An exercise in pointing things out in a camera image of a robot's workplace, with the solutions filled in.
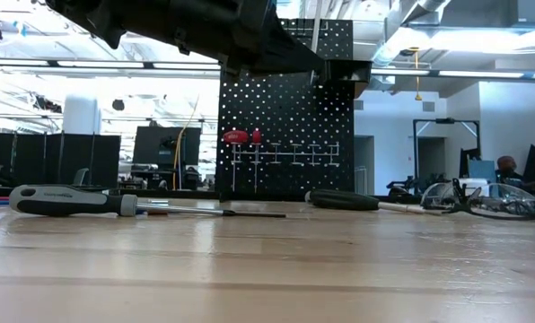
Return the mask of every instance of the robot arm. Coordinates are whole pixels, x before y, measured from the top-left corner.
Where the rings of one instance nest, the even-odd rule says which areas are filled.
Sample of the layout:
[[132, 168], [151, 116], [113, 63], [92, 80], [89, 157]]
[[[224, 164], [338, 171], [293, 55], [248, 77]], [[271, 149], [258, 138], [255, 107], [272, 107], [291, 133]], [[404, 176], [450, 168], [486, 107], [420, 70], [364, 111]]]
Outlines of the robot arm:
[[47, 0], [117, 48], [127, 31], [217, 59], [225, 73], [321, 71], [325, 61], [281, 26], [273, 0]]

